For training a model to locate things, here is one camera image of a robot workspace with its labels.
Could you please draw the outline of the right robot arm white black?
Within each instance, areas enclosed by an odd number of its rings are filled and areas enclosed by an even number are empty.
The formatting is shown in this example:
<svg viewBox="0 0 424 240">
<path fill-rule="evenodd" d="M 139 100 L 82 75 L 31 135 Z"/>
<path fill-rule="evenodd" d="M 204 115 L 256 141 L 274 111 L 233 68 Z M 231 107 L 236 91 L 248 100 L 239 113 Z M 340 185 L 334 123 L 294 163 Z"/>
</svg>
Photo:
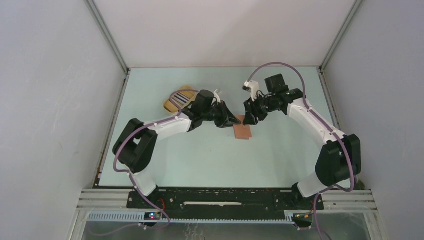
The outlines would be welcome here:
<svg viewBox="0 0 424 240">
<path fill-rule="evenodd" d="M 332 126 L 310 104 L 304 93 L 290 89 L 281 74 L 265 79 L 268 94 L 260 91 L 259 83 L 248 80 L 243 90 L 250 98 L 245 108 L 244 125 L 257 125 L 265 120 L 269 113 L 280 111 L 296 121 L 313 139 L 320 153 L 314 172 L 292 187 L 291 204 L 304 209 L 311 202 L 311 196 L 349 180 L 355 186 L 355 176 L 362 170 L 361 142 L 355 135 L 346 135 Z"/>
</svg>

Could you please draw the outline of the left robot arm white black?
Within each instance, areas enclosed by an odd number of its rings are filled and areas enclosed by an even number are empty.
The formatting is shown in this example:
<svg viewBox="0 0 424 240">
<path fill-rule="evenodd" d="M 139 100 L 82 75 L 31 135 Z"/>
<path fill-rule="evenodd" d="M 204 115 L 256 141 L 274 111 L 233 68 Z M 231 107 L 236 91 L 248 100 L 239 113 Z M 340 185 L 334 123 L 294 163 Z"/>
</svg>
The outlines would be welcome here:
<svg viewBox="0 0 424 240">
<path fill-rule="evenodd" d="M 157 142 L 191 132 L 203 122 L 213 122 L 217 128 L 241 124 L 216 92 L 202 89 L 193 93 L 192 100 L 178 106 L 177 112 L 167 118 L 150 123 L 131 119 L 112 148 L 114 171 L 128 175 L 140 193 L 138 201 L 145 208 L 153 208 L 158 202 L 158 194 L 154 192 L 157 184 L 149 169 Z"/>
</svg>

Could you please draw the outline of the brown leather card holder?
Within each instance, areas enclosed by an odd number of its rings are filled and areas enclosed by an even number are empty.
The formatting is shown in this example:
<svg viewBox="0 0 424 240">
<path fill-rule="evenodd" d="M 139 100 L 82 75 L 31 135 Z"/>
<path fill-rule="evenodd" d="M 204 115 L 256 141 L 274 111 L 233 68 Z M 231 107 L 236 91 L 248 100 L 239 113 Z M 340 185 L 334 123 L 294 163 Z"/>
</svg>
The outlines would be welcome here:
<svg viewBox="0 0 424 240">
<path fill-rule="evenodd" d="M 253 137 L 250 125 L 244 125 L 243 121 L 245 119 L 244 115 L 235 116 L 241 124 L 235 124 L 233 126 L 234 136 L 237 140 L 249 140 Z"/>
</svg>

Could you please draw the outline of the oval wooden tray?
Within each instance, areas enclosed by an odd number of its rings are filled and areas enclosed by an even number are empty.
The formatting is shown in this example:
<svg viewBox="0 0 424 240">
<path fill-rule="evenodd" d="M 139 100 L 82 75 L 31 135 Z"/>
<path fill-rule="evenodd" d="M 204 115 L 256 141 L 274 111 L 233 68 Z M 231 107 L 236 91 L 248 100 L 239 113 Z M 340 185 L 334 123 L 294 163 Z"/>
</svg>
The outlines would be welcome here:
<svg viewBox="0 0 424 240">
<path fill-rule="evenodd" d="M 188 106 L 196 97 L 198 90 L 190 85 L 181 86 L 163 103 L 163 108 L 169 115 L 173 115 Z"/>
</svg>

